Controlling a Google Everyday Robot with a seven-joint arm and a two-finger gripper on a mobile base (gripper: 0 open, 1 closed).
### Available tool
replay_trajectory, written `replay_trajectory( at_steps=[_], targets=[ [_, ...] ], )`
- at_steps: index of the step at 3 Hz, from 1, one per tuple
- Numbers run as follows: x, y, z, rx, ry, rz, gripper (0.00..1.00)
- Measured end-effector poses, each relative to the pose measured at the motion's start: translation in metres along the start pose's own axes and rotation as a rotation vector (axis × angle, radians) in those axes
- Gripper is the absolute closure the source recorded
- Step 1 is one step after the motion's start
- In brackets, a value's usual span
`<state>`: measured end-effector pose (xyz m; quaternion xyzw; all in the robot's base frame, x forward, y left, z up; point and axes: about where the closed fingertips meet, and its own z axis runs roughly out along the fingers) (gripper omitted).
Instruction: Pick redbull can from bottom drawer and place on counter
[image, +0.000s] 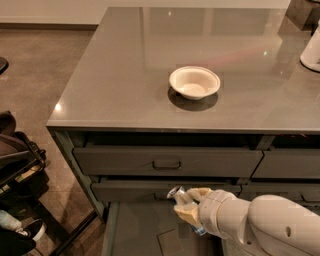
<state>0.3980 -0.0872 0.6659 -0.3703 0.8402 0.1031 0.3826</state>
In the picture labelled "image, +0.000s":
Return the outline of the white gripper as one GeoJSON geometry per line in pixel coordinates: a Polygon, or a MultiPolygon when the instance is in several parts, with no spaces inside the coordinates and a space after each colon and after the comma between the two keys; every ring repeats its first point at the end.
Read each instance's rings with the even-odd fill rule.
{"type": "Polygon", "coordinates": [[[252,240],[253,231],[248,221],[250,202],[234,194],[207,187],[190,188],[188,195],[196,203],[175,205],[174,211],[187,223],[195,227],[203,225],[212,235],[222,239],[252,240]]]}

